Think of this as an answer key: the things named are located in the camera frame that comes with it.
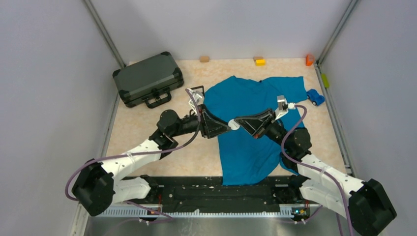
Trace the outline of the blue t-shirt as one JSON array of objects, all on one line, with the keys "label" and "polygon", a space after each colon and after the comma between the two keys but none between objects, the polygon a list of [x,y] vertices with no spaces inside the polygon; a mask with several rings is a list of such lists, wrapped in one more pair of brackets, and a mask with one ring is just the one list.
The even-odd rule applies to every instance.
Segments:
[{"label": "blue t-shirt", "polygon": [[252,185],[266,178],[281,162],[280,142],[267,137],[273,126],[279,127],[274,117],[263,121],[256,116],[274,112],[278,96],[291,103],[307,99],[304,78],[269,77],[260,81],[231,76],[205,92],[207,110],[228,123],[240,123],[251,117],[237,130],[218,135],[223,185]]}]

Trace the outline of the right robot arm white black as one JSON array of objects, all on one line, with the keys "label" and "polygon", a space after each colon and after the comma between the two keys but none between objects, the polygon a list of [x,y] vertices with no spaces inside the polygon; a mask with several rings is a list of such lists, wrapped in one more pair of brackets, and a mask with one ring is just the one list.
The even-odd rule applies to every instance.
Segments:
[{"label": "right robot arm white black", "polygon": [[288,189],[295,203],[316,202],[347,220],[349,233],[379,235],[396,217],[382,184],[375,179],[364,181],[326,164],[311,151],[311,137],[299,124],[287,130],[275,113],[268,109],[260,114],[236,117],[232,127],[241,127],[253,138],[268,137],[281,147],[286,168],[297,173],[296,184]]}]

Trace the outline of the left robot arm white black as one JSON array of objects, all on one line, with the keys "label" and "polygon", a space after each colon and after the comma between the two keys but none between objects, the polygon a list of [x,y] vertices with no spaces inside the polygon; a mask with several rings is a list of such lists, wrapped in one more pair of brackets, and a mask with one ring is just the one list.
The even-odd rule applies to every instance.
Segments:
[{"label": "left robot arm white black", "polygon": [[90,216],[98,216],[111,205],[133,199],[152,203],[158,191],[149,177],[128,178],[140,167],[159,161],[181,149],[174,137],[192,134],[182,147],[189,145],[198,134],[214,138],[239,128],[233,119],[228,122],[216,117],[204,105],[192,107],[191,113],[180,118],[174,110],[165,110],[159,116],[157,129],[135,148],[120,155],[91,159],[72,176],[73,186],[67,185],[72,200],[78,201]]}]

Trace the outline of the black rectangular brooch holder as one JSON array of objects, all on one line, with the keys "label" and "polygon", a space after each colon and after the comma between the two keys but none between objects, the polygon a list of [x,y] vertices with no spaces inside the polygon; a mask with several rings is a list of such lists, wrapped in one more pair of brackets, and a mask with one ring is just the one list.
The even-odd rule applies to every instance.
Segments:
[{"label": "black rectangular brooch holder", "polygon": [[203,85],[192,87],[192,88],[190,88],[190,90],[193,94],[197,94],[202,98],[204,98],[204,96],[205,96],[205,87]]}]

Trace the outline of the yellow block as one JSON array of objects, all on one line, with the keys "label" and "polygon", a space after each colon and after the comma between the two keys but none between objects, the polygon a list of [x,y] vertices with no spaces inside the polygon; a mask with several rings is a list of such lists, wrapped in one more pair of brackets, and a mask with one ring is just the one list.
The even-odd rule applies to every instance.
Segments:
[{"label": "yellow block", "polygon": [[265,59],[256,59],[255,60],[255,65],[256,66],[264,66],[266,64]]}]

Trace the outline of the blue toy car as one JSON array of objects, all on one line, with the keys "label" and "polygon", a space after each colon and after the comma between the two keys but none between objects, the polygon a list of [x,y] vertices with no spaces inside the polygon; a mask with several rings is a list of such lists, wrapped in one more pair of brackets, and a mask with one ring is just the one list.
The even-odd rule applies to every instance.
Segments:
[{"label": "blue toy car", "polygon": [[315,106],[320,106],[325,102],[325,97],[320,95],[317,90],[310,89],[306,92],[307,99],[311,101],[311,103]]}]

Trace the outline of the tan wooden block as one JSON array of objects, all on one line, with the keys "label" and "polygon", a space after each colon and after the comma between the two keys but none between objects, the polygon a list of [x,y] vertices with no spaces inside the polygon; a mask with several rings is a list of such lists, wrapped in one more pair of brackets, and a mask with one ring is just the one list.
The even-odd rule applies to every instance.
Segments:
[{"label": "tan wooden block", "polygon": [[199,61],[200,61],[201,63],[207,63],[207,62],[209,62],[209,61],[210,61],[210,57],[209,57],[209,56],[200,56],[200,57],[199,57]]}]

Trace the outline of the dark green hard case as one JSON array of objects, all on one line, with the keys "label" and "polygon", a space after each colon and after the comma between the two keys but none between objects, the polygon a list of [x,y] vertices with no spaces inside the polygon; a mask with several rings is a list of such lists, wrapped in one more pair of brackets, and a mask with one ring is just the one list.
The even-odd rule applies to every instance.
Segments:
[{"label": "dark green hard case", "polygon": [[184,84],[181,69],[167,51],[118,69],[112,76],[119,97],[128,108],[142,103],[156,108],[169,102],[171,91]]}]

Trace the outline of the green marker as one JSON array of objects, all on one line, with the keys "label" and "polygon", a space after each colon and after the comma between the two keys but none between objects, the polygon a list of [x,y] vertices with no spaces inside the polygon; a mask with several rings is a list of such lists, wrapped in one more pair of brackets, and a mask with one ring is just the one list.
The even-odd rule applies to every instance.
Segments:
[{"label": "green marker", "polygon": [[327,78],[327,75],[325,73],[321,73],[321,78],[322,78],[322,82],[323,82],[323,86],[328,89],[330,84]]}]

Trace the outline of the orange toy block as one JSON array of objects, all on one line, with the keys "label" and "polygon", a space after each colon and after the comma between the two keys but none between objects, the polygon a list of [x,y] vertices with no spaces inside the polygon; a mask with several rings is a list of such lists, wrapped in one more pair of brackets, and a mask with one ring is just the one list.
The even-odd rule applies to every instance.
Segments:
[{"label": "orange toy block", "polygon": [[305,57],[305,65],[311,66],[315,62],[315,57],[312,54],[307,54]]}]

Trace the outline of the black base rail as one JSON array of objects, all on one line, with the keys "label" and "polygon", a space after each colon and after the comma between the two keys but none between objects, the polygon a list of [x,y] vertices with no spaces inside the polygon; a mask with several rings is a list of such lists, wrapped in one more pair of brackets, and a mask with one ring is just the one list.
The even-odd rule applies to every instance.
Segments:
[{"label": "black base rail", "polygon": [[305,206],[293,188],[295,176],[266,177],[253,185],[223,185],[222,177],[155,177],[148,195],[132,202],[155,204],[164,213],[257,213],[279,212],[285,204]]}]

